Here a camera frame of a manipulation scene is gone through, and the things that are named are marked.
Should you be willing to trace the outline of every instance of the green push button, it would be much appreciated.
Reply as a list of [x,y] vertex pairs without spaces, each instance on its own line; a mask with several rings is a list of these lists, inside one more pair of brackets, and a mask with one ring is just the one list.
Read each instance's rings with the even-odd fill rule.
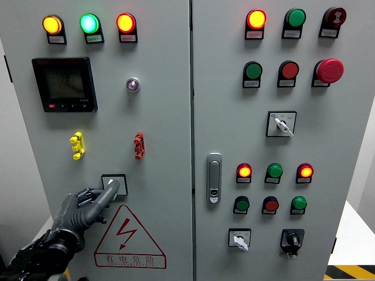
[[297,196],[293,199],[292,206],[297,210],[303,210],[307,206],[306,199],[303,196]]
[[249,203],[246,201],[239,201],[237,203],[237,209],[240,211],[246,211],[250,207]]
[[249,64],[246,68],[246,75],[250,79],[258,78],[262,74],[262,68],[257,63]]
[[292,9],[288,12],[287,22],[294,28],[303,25],[306,21],[306,13],[301,9]]
[[279,177],[281,177],[282,175],[282,167],[280,164],[271,164],[269,165],[269,167],[267,168],[267,173],[273,177],[274,179],[277,179]]

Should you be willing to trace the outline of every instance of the digital display screen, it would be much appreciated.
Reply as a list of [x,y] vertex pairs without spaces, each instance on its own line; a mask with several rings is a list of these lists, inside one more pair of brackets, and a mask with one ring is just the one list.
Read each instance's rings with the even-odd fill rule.
[[84,98],[82,77],[76,68],[45,68],[50,98]]

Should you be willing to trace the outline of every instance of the white switch knob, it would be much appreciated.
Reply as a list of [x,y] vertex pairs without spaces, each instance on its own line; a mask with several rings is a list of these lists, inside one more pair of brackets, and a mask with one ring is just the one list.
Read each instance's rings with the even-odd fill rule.
[[239,247],[241,250],[244,250],[245,252],[248,252],[248,246],[244,242],[244,240],[241,237],[233,237],[234,243],[236,243],[237,247]]
[[294,136],[291,130],[288,128],[288,126],[284,122],[280,121],[280,119],[275,118],[275,122],[277,127],[284,133],[286,133],[288,136]]

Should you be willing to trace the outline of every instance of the yellow indicator light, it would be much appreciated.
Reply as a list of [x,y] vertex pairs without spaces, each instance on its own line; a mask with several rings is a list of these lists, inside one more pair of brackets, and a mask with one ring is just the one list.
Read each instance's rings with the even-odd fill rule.
[[262,10],[252,10],[247,16],[247,23],[253,29],[261,29],[266,21],[267,16]]
[[129,33],[135,28],[135,19],[130,13],[122,13],[118,15],[116,24],[119,31]]
[[310,167],[304,167],[301,169],[301,171],[299,172],[299,174],[301,175],[301,177],[311,177],[313,171]]
[[251,174],[251,169],[249,167],[242,167],[239,174],[241,177],[248,177]]
[[45,16],[42,23],[45,31],[51,35],[58,34],[63,27],[61,19],[55,15]]

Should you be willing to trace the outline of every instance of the gray metal panel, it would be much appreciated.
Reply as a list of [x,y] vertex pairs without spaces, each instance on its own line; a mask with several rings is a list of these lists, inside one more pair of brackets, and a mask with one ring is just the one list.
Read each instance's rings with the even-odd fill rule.
[[[324,12],[342,6],[347,19],[338,39],[318,39]],[[281,40],[285,13],[302,8],[307,19],[300,40]],[[264,40],[245,42],[247,13],[267,13]],[[195,177],[197,280],[322,280],[352,178],[373,92],[372,1],[194,1]],[[311,89],[319,60],[340,59],[341,80]],[[263,67],[261,87],[242,89],[248,61]],[[295,88],[277,88],[279,65],[299,64]],[[295,110],[295,136],[266,138],[267,112]],[[221,202],[206,200],[206,158],[223,156]],[[253,167],[252,183],[236,184],[236,167]],[[295,184],[296,168],[315,169],[311,184]],[[266,168],[284,168],[279,185],[264,184]],[[250,200],[247,215],[232,213],[234,200]],[[263,199],[276,196],[276,215],[261,215]],[[295,196],[305,196],[306,214],[291,216]],[[229,228],[251,228],[249,253],[228,247]],[[284,228],[303,228],[297,260],[280,256]]]
[[[79,19],[88,12],[99,17],[104,44],[85,44]],[[138,44],[119,43],[115,20],[122,12],[137,20]],[[47,43],[42,19],[51,13],[64,21],[66,46]],[[1,1],[0,34],[52,213],[69,192],[101,187],[102,174],[125,173],[129,196],[104,216],[110,222],[126,204],[167,258],[167,269],[95,267],[93,253],[108,224],[95,225],[70,264],[72,278],[191,280],[189,1]],[[79,56],[91,60],[98,111],[44,113],[31,59]],[[130,77],[141,80],[136,94],[125,90]],[[86,145],[79,161],[69,143],[76,131]],[[146,147],[139,162],[133,144],[138,131]]]

